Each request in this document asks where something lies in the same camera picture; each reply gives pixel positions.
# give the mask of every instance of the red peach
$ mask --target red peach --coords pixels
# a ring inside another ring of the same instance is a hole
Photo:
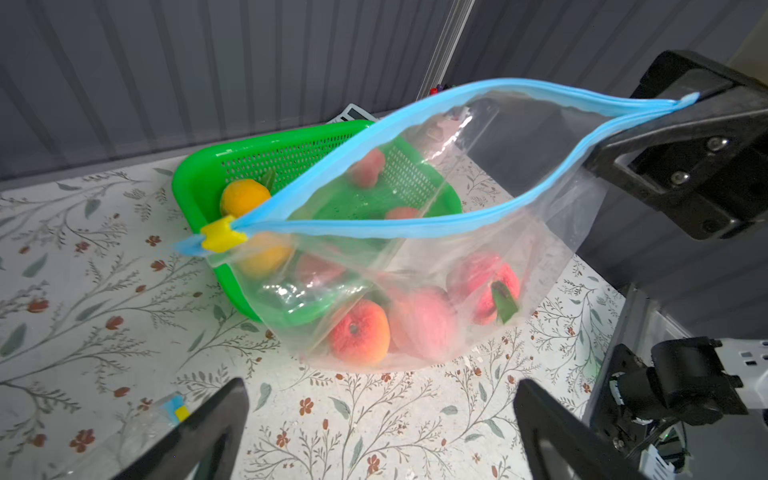
[[[373,188],[379,181],[379,174],[384,171],[386,159],[378,148],[374,148],[368,154],[351,166],[347,174],[349,179],[360,188]]]
[[[422,216],[421,212],[415,208],[397,207],[387,212],[384,218],[386,220],[406,220],[409,218],[419,218],[420,216]]]
[[[320,288],[328,285],[344,273],[344,267],[308,253],[303,254],[296,262],[296,278],[309,288]]]
[[[477,289],[482,289],[472,315],[472,321],[478,325],[488,325],[496,320],[496,304],[491,293],[494,282],[504,283],[515,299],[520,296],[520,280],[495,253],[469,255],[454,267],[446,279],[448,293],[454,303],[463,302]]]
[[[424,286],[392,299],[389,328],[392,342],[403,352],[446,361],[456,338],[456,311],[442,288]]]
[[[360,300],[328,334],[331,353],[350,365],[381,362],[389,348],[389,324],[384,309]]]

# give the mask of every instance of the floral tablecloth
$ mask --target floral tablecloth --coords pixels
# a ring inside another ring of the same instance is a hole
[[[529,478],[519,380],[584,408],[624,298],[577,257],[528,321],[451,364],[320,371],[174,253],[181,160],[0,194],[0,477],[60,478],[155,399],[193,408],[235,376],[252,412],[234,478]],[[466,211],[506,198],[469,160],[452,176]]]

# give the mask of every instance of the green leaf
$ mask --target green leaf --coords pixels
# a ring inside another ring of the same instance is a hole
[[[333,406],[336,407],[336,410],[341,416],[344,417],[345,420],[349,420],[349,406],[343,400],[334,399],[333,397],[329,398],[333,400]]]
[[[192,342],[190,348],[187,349],[188,352],[191,352],[192,350],[196,349],[198,345],[200,345],[200,342],[203,340],[203,335],[205,335],[205,330],[203,330],[203,332],[197,336],[194,342]]]
[[[56,182],[56,184],[62,190],[66,190],[66,191],[70,191],[70,192],[73,191],[73,190],[81,190],[82,189],[82,187],[72,187],[71,185],[60,184],[58,182]]]
[[[352,452],[352,461],[349,462],[350,468],[352,468],[352,465],[355,465],[355,462],[357,462],[357,459],[360,457],[360,452],[362,452],[362,437],[360,437],[360,440],[358,440],[355,444],[355,449]]]
[[[262,383],[261,387],[259,387],[259,393],[259,402],[256,404],[256,408],[253,409],[254,412],[266,405],[266,401],[272,395],[272,386],[269,383]]]
[[[270,168],[263,174],[261,174],[261,178],[259,179],[259,183],[262,184],[269,192],[272,191],[272,187],[275,186],[275,169]]]
[[[594,309],[590,310],[590,312],[592,313],[592,316],[594,317],[594,319],[597,320],[598,323],[600,323],[602,325],[603,324],[603,320],[600,319],[600,316],[598,315],[598,313],[595,312]]]
[[[48,254],[43,254],[42,257],[38,258],[32,265],[28,266],[24,269],[22,272],[22,276],[26,276],[27,278],[32,278],[33,276],[37,275],[40,270],[42,270],[43,265],[45,265],[45,261],[48,259]]]
[[[84,320],[87,320],[89,316],[91,316],[96,310],[99,310],[102,305],[104,305],[107,301],[97,303],[96,305],[91,305],[87,309],[83,310],[82,312],[78,313],[78,315],[74,318],[75,322],[82,322]]]
[[[256,328],[256,326],[251,322],[250,320],[246,320],[244,323],[240,324],[240,329],[245,330],[246,332],[258,332],[259,329]]]
[[[491,432],[493,432],[494,435],[504,438],[504,432],[502,432],[498,425],[496,425],[496,422],[494,422],[492,419],[483,420],[483,423],[491,427]]]
[[[224,314],[224,311],[218,305],[214,305],[214,318],[221,322],[227,319],[227,316]]]
[[[0,227],[5,225],[6,223],[10,222],[11,220],[14,220],[16,217],[6,217],[6,218],[0,218]]]
[[[519,310],[515,298],[504,282],[492,283],[491,294],[493,295],[493,303],[496,304],[498,316],[502,319],[502,323],[507,323]]]
[[[8,356],[18,350],[22,343],[24,343],[24,336],[27,334],[27,324],[22,323],[17,326],[5,343],[0,346],[0,356]]]
[[[85,218],[90,217],[92,213],[98,210],[100,205],[101,200],[97,198],[89,198],[88,201],[85,202]]]

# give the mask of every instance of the orange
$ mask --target orange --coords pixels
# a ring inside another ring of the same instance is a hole
[[[254,235],[240,248],[253,250],[253,255],[238,260],[237,266],[255,280],[275,273],[293,253],[289,237],[274,233]]]
[[[253,178],[235,180],[221,194],[221,214],[242,217],[270,198],[270,191]]]

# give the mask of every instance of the plastic bag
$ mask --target plastic bag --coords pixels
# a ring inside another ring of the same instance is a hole
[[[314,366],[448,362],[530,316],[586,237],[604,196],[580,168],[591,146],[696,98],[512,79],[454,88],[357,134],[233,221],[244,243],[211,253],[210,236],[195,236],[179,248],[229,264],[262,321]],[[455,128],[435,142],[446,121]],[[465,157],[512,200],[463,213],[446,178],[465,180]]]

